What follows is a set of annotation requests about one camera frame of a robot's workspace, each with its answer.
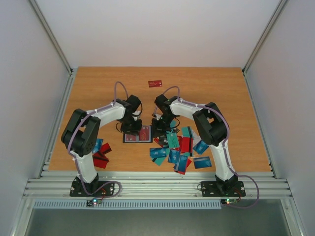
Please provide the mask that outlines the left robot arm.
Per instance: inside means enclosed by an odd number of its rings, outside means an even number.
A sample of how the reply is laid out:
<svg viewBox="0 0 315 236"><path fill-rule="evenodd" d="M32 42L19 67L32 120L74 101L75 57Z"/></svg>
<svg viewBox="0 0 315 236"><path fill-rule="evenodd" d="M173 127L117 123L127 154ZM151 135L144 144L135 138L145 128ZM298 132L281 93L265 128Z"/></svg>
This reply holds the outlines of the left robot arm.
<svg viewBox="0 0 315 236"><path fill-rule="evenodd" d="M117 99L99 109L73 111L61 141L75 161L78 177L83 181L81 189L88 196L95 195L99 190L92 156L99 129L117 120L121 123L124 134L138 135L142 121L136 117L135 112L140 106L140 99L130 95L127 100Z"/></svg>

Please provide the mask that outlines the red vip card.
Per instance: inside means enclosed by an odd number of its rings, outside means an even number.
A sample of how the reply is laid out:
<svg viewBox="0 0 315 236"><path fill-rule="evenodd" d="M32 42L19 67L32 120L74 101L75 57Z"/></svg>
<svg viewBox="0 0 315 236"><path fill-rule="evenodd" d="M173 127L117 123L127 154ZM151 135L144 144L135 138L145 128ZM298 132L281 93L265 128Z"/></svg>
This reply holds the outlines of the red vip card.
<svg viewBox="0 0 315 236"><path fill-rule="evenodd" d="M135 143L137 142L137 136L136 135L131 135L131 134L125 134L124 135L124 142L125 143Z"/></svg>
<svg viewBox="0 0 315 236"><path fill-rule="evenodd" d="M149 125L144 125L139 131L139 142L149 143L150 141L151 141L151 127Z"/></svg>

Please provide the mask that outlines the small red card left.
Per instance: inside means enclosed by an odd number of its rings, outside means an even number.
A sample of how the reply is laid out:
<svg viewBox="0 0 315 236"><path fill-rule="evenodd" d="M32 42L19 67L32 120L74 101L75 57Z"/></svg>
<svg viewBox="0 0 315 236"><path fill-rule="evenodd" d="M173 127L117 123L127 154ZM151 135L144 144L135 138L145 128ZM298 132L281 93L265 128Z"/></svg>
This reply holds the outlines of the small red card left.
<svg viewBox="0 0 315 236"><path fill-rule="evenodd" d="M112 151L112 149L108 143L103 144L101 146L101 148L99 149L99 152L102 153L103 155L105 155L111 151Z"/></svg>

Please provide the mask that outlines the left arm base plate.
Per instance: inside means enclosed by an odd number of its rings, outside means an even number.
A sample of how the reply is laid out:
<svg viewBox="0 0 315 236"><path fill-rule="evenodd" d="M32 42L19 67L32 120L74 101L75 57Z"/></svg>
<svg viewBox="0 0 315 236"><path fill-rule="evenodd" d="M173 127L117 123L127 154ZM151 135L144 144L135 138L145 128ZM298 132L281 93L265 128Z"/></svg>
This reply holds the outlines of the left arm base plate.
<svg viewBox="0 0 315 236"><path fill-rule="evenodd" d="M101 196L113 196L115 190L115 184L109 181L94 181L92 183L84 183L87 192L80 179L76 178L70 188L69 195L71 197L101 197Z"/></svg>

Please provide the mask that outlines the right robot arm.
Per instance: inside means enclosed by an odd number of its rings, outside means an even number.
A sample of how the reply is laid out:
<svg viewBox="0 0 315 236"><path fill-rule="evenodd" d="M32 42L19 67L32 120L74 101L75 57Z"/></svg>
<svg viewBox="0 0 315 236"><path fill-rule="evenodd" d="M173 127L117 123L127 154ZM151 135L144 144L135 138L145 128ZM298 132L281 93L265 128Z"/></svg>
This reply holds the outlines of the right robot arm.
<svg viewBox="0 0 315 236"><path fill-rule="evenodd" d="M155 99L162 111L159 118L152 119L153 137L165 135L171 129L174 118L192 119L203 142L210 146L216 167L217 189L223 195L230 194L238 178L230 164L228 150L229 126L215 103L195 104L176 96L168 99L163 94Z"/></svg>

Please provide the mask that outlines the blue stripe card right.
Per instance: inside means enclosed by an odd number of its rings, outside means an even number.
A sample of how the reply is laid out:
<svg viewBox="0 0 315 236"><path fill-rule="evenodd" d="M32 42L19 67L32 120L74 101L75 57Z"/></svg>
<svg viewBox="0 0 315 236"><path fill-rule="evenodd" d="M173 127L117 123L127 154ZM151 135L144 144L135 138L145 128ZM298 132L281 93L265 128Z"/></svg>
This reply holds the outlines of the blue stripe card right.
<svg viewBox="0 0 315 236"><path fill-rule="evenodd" d="M212 166L210 157L198 157L193 159L194 167L196 169L209 168Z"/></svg>

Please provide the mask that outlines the red VIP card front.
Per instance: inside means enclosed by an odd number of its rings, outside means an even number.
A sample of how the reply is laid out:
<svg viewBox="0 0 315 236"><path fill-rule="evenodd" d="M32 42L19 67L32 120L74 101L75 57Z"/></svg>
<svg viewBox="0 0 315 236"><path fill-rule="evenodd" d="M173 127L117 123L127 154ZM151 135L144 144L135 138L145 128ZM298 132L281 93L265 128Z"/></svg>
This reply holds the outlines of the red VIP card front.
<svg viewBox="0 0 315 236"><path fill-rule="evenodd" d="M149 125L144 125L139 131L139 142L149 143L150 141L151 141L151 127Z"/></svg>

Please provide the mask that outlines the black leather card holder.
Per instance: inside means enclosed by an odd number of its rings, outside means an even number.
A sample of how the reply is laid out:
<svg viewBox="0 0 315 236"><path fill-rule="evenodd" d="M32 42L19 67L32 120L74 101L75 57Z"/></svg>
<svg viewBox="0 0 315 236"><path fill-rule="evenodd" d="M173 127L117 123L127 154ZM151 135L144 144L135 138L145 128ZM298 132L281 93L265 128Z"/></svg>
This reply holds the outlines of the black leather card holder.
<svg viewBox="0 0 315 236"><path fill-rule="evenodd" d="M135 143L141 143L141 142L139 142L139 135L137 135L137 139L138 139L138 141L137 142L135 142ZM153 142L153 137L152 137L152 128L151 128L151 141L149 142L149 143L152 143Z"/></svg>

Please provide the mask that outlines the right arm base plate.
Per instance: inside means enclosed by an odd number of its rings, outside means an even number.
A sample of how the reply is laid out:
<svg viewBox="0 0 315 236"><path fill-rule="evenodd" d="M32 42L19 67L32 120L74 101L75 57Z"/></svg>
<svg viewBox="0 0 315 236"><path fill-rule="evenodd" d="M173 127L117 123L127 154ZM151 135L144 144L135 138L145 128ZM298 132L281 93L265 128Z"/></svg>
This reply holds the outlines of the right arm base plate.
<svg viewBox="0 0 315 236"><path fill-rule="evenodd" d="M201 192L203 197L245 197L245 187L242 181L237 181L229 187L218 184L216 181L202 181Z"/></svg>

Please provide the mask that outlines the red stripe card centre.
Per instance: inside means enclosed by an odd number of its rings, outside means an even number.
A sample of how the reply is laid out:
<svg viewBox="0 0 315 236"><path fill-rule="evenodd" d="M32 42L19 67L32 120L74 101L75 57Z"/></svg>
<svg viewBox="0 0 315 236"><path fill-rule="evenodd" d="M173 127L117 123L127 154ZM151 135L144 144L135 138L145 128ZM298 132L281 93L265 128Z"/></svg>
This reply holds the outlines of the red stripe card centre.
<svg viewBox="0 0 315 236"><path fill-rule="evenodd" d="M180 152L181 153L192 153L193 139L191 137L179 136Z"/></svg>

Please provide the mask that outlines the blue card front pile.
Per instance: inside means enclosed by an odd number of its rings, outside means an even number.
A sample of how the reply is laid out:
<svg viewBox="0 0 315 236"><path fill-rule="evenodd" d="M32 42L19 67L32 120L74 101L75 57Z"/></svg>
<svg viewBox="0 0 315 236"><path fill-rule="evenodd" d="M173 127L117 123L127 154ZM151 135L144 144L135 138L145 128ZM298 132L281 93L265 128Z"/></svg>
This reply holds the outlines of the blue card front pile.
<svg viewBox="0 0 315 236"><path fill-rule="evenodd" d="M174 172L185 175L190 164L191 160L187 156L180 155L178 162L174 165Z"/></svg>

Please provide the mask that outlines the aluminium rail frame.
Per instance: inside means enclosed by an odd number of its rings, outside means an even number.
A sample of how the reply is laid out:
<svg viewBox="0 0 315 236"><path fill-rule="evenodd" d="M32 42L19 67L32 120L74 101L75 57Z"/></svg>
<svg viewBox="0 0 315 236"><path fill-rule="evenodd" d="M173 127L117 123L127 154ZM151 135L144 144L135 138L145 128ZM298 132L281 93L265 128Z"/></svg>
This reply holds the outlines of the aluminium rail frame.
<svg viewBox="0 0 315 236"><path fill-rule="evenodd" d="M29 179L25 198L69 198L74 171L43 171L40 178ZM122 184L121 199L201 199L201 181L215 179L213 172L99 172L100 180ZM249 172L239 178L244 183L246 199L291 199L285 179L274 178L271 172Z"/></svg>

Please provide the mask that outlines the lone red card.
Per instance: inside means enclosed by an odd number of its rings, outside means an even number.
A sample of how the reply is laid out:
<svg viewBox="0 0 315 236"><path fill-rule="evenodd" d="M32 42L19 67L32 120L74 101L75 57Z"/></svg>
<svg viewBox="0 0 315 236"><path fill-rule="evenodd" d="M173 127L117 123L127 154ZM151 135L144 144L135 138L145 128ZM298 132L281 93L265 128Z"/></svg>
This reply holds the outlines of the lone red card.
<svg viewBox="0 0 315 236"><path fill-rule="evenodd" d="M150 88L156 88L156 87L161 87L161 86L162 86L162 80L148 81L148 87Z"/></svg>

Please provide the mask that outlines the teal stripe card upper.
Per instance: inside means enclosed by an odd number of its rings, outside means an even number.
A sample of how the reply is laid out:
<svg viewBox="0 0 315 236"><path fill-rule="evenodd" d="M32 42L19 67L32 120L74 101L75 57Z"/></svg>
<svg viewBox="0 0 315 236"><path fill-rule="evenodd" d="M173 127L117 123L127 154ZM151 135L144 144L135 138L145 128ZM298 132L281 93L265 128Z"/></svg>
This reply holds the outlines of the teal stripe card upper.
<svg viewBox="0 0 315 236"><path fill-rule="evenodd" d="M190 126L182 127L182 135L183 135L183 137L193 138L191 127Z"/></svg>

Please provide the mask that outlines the blue card left group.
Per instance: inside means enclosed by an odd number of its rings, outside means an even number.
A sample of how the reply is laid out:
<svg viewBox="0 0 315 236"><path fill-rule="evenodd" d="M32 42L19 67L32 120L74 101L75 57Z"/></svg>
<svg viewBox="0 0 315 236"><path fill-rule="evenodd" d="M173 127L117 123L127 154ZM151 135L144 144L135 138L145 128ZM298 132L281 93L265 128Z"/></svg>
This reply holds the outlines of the blue card left group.
<svg viewBox="0 0 315 236"><path fill-rule="evenodd" d="M102 144L103 144L103 139L97 138L92 153L93 154L97 153L101 149Z"/></svg>

